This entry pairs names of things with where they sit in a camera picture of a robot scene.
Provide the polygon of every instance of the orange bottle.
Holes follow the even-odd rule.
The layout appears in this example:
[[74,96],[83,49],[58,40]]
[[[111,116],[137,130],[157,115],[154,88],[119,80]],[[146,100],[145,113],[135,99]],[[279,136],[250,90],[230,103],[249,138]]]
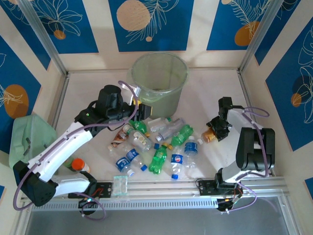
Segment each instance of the orange bottle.
[[72,162],[72,168],[77,171],[90,172],[89,166],[84,162],[83,159],[75,158]]

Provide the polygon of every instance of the clear plastic bottle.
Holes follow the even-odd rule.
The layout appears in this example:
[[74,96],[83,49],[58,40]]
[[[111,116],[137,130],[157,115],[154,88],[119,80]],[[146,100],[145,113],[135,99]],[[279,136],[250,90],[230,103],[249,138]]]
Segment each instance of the clear plastic bottle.
[[172,164],[172,179],[174,180],[178,179],[178,175],[182,169],[182,159],[183,159],[182,154],[183,154],[182,147],[176,146],[173,149],[171,164]]
[[114,160],[115,165],[117,167],[117,169],[125,174],[128,175],[129,177],[134,175],[134,171],[131,169],[131,163],[130,161],[127,160],[127,158],[125,157],[120,157],[113,149],[112,146],[108,146],[109,149],[109,155],[111,157],[111,159]]
[[158,135],[156,136],[156,140],[158,142],[164,141],[170,137],[172,137],[175,133],[177,133],[185,124],[184,119],[178,118],[175,121],[170,122],[165,128],[163,128]]
[[195,162],[195,156],[198,154],[198,144],[195,141],[195,137],[189,136],[188,142],[185,144],[185,160],[186,168],[195,169],[197,168]]
[[148,122],[148,127],[150,128],[151,132],[157,132],[164,127],[166,127],[171,121],[171,118],[164,118],[164,117],[159,117],[157,119],[151,120]]
[[131,166],[135,166],[140,168],[142,171],[147,169],[147,166],[143,163],[142,156],[135,150],[133,146],[128,144],[127,142],[122,143],[118,146],[124,154],[126,154],[126,158],[131,162]]
[[128,135],[129,143],[137,147],[141,152],[148,151],[154,146],[151,140],[149,140],[140,131],[134,130],[130,125],[125,125],[123,130]]

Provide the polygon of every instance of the green plastic bottle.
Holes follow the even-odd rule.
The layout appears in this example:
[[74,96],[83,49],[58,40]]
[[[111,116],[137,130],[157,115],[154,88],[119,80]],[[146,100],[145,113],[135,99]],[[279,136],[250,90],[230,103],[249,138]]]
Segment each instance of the green plastic bottle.
[[147,131],[147,125],[143,121],[129,121],[130,125],[133,126],[133,128],[137,131],[140,131],[142,134],[144,134],[146,137],[149,137],[150,134]]
[[173,147],[182,145],[192,133],[194,133],[194,129],[189,125],[184,125],[181,130],[173,136],[168,148],[172,150]]
[[168,143],[163,143],[161,148],[159,148],[155,155],[152,158],[152,162],[149,166],[149,171],[153,172],[153,174],[160,174],[163,164],[167,157],[166,148],[168,147]]

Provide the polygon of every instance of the white floor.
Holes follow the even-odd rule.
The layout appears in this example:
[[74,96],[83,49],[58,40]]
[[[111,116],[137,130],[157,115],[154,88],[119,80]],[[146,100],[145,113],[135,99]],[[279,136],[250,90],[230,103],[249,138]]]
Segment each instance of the white floor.
[[[62,134],[79,112],[98,98],[99,91],[107,84],[118,85],[118,80],[126,80],[127,70],[114,70],[92,73],[70,74],[69,85],[62,106],[57,132]],[[206,130],[206,123],[217,116],[218,100],[223,96],[232,97],[236,105],[246,106],[246,101],[235,70],[191,70],[189,81],[182,90],[176,117],[183,117],[199,135]],[[90,142],[74,153],[74,157],[82,158],[91,168],[91,174],[97,180],[112,180],[119,175],[114,161],[108,155],[107,146],[114,138],[115,132],[103,130]],[[203,144],[199,147],[198,169],[183,170],[180,179],[213,178],[221,167],[235,160],[239,134],[231,129],[229,136],[221,142]],[[144,155],[145,163],[150,164],[152,155]],[[135,168],[135,175],[130,180],[170,180],[170,155],[163,166],[161,174],[154,175],[148,170],[142,172]],[[59,174],[69,174],[63,168]]]

